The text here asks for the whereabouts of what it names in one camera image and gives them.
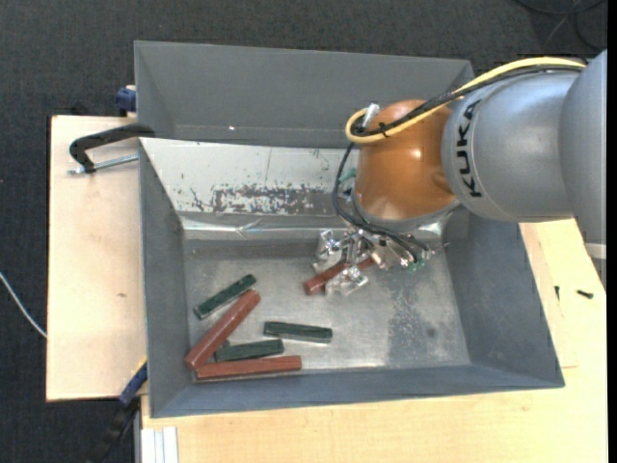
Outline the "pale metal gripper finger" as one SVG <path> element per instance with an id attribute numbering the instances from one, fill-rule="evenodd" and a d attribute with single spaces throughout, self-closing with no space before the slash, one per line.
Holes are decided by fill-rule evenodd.
<path id="1" fill-rule="evenodd" d="M 325 294 L 347 296 L 368 283 L 368 277 L 358 265 L 346 267 L 325 284 Z"/>
<path id="2" fill-rule="evenodd" d="M 346 231 L 326 229 L 319 233 L 313 268 L 330 269 L 341 262 L 345 262 L 348 247 L 347 237 Z"/>

